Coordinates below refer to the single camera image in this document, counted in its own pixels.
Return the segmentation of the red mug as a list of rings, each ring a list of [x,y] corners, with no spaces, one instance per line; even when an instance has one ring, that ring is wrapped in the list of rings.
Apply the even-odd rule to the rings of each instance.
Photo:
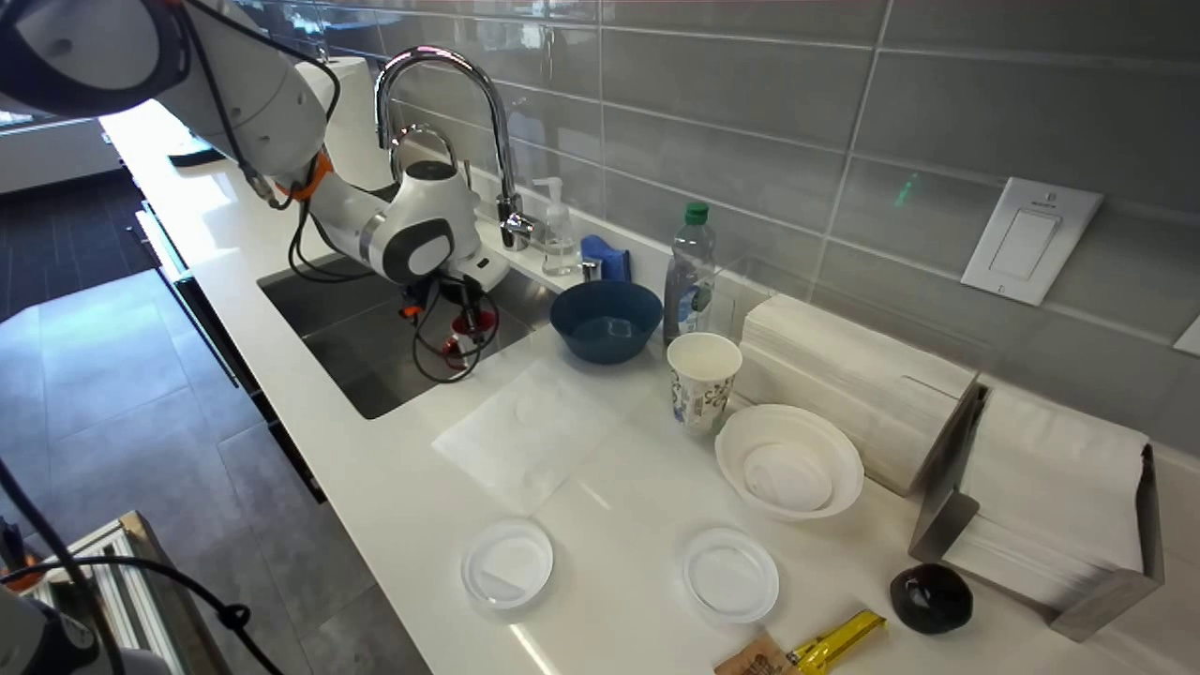
[[[451,333],[442,344],[442,359],[451,371],[461,372],[476,357],[484,356],[484,350],[496,338],[498,316],[493,311],[481,310],[474,319],[463,313],[454,319]]]

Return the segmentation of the clear soap dispenser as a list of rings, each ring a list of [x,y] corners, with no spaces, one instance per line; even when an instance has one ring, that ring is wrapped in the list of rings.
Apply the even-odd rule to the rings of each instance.
[[[544,219],[544,274],[550,277],[566,277],[581,273],[578,228],[574,226],[574,219],[563,201],[562,178],[539,178],[532,183],[536,187],[545,189],[548,195],[548,207]]]

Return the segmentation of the white paper sheet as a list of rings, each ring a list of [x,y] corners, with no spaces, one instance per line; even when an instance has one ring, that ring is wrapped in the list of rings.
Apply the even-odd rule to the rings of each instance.
[[[545,357],[432,447],[502,507],[532,516],[624,418],[629,398],[612,368]]]

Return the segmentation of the white paper towel roll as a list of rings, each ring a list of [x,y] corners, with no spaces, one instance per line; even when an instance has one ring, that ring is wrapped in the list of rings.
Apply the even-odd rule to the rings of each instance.
[[[325,64],[341,84],[324,147],[334,171],[358,189],[376,192],[394,185],[388,151],[378,143],[374,77],[365,56],[334,56]]]

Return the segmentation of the dish soap bottle green cap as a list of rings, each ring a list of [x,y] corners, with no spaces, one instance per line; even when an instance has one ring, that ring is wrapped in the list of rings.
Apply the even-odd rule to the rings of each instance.
[[[671,261],[664,289],[665,345],[703,329],[716,275],[716,235],[709,225],[709,205],[691,202],[684,225],[671,243]]]

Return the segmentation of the printed paper cup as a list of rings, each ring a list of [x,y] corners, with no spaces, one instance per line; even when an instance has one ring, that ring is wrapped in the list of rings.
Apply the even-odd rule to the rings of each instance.
[[[666,360],[674,419],[686,432],[708,434],[726,410],[744,362],[739,346],[715,333],[695,331],[674,338]]]

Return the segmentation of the white plastic lid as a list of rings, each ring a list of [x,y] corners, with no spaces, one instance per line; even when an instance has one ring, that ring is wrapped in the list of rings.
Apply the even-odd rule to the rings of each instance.
[[[478,533],[460,565],[466,595],[480,607],[511,611],[532,607],[553,577],[554,548],[527,518],[502,518]]]
[[[679,556],[682,593],[712,623],[752,625],[768,619],[779,598],[775,560],[750,534],[712,527],[692,534]]]

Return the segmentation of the flat black object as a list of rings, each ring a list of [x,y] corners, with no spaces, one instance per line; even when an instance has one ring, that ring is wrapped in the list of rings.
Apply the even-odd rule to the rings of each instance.
[[[220,162],[226,159],[209,142],[190,137],[188,141],[180,141],[167,151],[167,159],[175,168],[192,168],[202,165]]]

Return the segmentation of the white paper bowl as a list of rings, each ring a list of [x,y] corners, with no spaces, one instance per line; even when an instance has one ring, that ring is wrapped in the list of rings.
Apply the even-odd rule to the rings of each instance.
[[[785,522],[839,516],[865,468],[840,428],[814,412],[762,404],[734,412],[714,442],[716,466],[751,508]]]

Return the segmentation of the stack of folded paper towels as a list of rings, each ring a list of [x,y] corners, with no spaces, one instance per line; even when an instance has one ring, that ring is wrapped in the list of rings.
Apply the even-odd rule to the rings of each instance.
[[[769,295],[746,312],[734,389],[754,404],[814,412],[857,448],[866,477],[906,497],[978,375],[937,354]]]

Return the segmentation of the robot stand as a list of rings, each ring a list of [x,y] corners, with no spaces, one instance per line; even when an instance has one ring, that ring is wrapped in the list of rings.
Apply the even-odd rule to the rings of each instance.
[[[98,526],[73,543],[78,558],[128,556],[172,562],[138,510]],[[120,649],[160,656],[172,675],[233,675],[192,595],[162,574],[128,565],[95,565],[83,571],[86,593],[104,611]]]

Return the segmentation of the yellow sachet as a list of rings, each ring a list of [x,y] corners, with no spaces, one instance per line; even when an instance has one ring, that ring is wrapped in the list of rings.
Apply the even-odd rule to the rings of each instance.
[[[887,620],[878,613],[865,609],[844,623],[802,643],[797,649],[784,652],[793,669],[802,675],[828,675],[848,650],[854,649],[866,637],[883,627]]]

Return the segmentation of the metal napkin holder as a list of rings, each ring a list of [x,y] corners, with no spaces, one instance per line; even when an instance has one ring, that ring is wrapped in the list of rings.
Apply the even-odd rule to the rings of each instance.
[[[979,509],[974,500],[960,492],[959,483],[968,461],[968,449],[984,410],[986,392],[994,382],[997,381],[982,382],[968,394],[950,422],[947,440],[938,450],[936,462],[926,472],[924,503],[908,546],[908,554],[922,563],[948,565],[944,560],[948,548]],[[1142,573],[1114,571],[1103,577],[1079,601],[1062,610],[1028,601],[1024,595],[1012,592],[980,577],[973,577],[955,565],[948,567],[1031,608],[1040,619],[1045,619],[1055,632],[1082,643],[1106,625],[1121,619],[1136,604],[1141,604],[1150,595],[1154,595],[1166,581],[1156,456],[1148,442],[1142,452],[1142,477],[1136,486],[1136,526],[1142,546]]]

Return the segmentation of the black round object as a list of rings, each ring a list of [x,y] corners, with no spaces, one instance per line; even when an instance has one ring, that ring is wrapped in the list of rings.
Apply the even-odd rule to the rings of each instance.
[[[956,631],[973,616],[974,595],[947,565],[914,565],[889,584],[892,609],[900,623],[926,637]]]

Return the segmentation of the white wall switch plate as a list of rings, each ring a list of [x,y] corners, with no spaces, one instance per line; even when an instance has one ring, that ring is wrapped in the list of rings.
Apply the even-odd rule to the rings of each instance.
[[[1009,178],[960,282],[1037,307],[1104,197]]]

